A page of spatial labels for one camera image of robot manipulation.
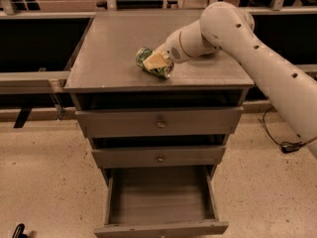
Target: floor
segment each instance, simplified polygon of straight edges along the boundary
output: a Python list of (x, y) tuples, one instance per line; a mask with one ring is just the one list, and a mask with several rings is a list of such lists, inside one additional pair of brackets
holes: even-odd
[[(219, 237), (314, 238), (317, 160), (307, 149), (282, 154), (255, 111), (243, 114), (212, 181), (220, 220), (229, 222)], [(31, 238), (93, 238), (107, 186), (88, 142), (75, 120), (36, 118), (23, 129), (0, 119), (0, 237), (23, 222)], [(297, 140), (277, 113), (266, 124), (277, 141)]]

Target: cabinet top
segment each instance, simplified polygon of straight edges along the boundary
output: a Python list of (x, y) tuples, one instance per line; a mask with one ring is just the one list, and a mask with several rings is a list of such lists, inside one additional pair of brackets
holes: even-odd
[(136, 65), (141, 47), (152, 50), (175, 30), (199, 19), (199, 10), (108, 11), (96, 14), (71, 69), (65, 90), (74, 93), (254, 85), (223, 52), (176, 64), (169, 79)]

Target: drawer handle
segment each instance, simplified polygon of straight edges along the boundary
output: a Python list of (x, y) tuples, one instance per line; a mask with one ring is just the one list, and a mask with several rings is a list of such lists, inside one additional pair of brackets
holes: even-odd
[(162, 163), (164, 161), (164, 157), (162, 155), (158, 156), (158, 162)]
[(164, 127), (165, 127), (164, 121), (158, 120), (158, 127), (159, 127), (159, 128), (164, 128)]

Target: gray cabinet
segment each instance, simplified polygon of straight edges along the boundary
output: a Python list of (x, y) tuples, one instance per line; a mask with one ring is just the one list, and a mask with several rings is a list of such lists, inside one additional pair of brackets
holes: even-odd
[(119, 11), (92, 23), (65, 90), (108, 186), (97, 237), (222, 234), (228, 227), (210, 181), (253, 82), (222, 52), (176, 64), (167, 80), (135, 65), (138, 48), (159, 45), (200, 13)]

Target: open drawer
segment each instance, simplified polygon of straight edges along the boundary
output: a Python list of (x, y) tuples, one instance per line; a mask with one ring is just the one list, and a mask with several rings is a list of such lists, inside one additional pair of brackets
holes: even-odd
[(105, 237), (223, 234), (205, 166), (111, 170)]

